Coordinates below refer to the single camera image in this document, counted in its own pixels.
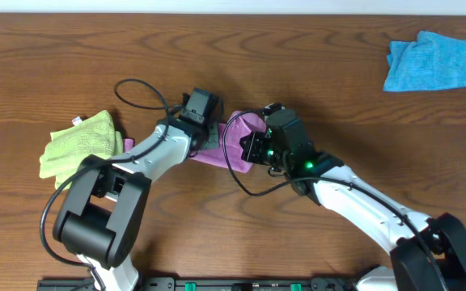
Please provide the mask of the purple microfiber cloth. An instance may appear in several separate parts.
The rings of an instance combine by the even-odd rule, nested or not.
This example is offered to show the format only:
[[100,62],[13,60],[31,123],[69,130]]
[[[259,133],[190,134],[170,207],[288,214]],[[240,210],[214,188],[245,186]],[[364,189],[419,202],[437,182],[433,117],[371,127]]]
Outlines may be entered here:
[[[251,132],[264,132],[266,130],[266,125],[265,122],[255,113],[246,113],[235,119],[235,116],[239,114],[240,111],[235,111],[229,118],[231,125],[227,130],[226,135],[227,156],[231,164],[231,168],[234,171],[248,173],[252,168],[252,164],[250,162],[245,162],[241,158],[242,149],[239,145],[239,140],[242,137],[249,135]],[[226,126],[226,123],[218,124],[220,147],[215,150],[200,151],[196,156],[192,157],[192,160],[203,162],[215,167],[227,168],[227,163],[222,151],[222,135]]]

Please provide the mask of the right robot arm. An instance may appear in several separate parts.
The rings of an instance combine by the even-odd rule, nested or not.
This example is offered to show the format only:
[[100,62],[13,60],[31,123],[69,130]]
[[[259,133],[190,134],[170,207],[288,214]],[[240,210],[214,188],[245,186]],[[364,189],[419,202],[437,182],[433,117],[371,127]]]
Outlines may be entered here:
[[466,228],[449,213],[433,218],[364,182],[339,158],[315,148],[293,110],[271,104],[265,129],[241,137],[242,159],[283,171],[287,183],[357,226],[392,261],[362,275],[356,290],[466,290]]

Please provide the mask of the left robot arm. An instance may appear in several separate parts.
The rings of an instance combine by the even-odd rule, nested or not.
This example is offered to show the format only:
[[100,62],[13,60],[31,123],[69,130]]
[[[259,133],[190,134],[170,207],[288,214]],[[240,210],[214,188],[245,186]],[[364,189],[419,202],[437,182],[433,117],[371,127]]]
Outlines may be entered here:
[[136,289],[139,273],[129,253],[150,186],[208,141],[222,113],[217,95],[194,89],[183,95],[179,110],[158,120],[154,132],[130,151],[108,159],[90,155],[80,163],[68,180],[53,237],[88,269],[92,289]]

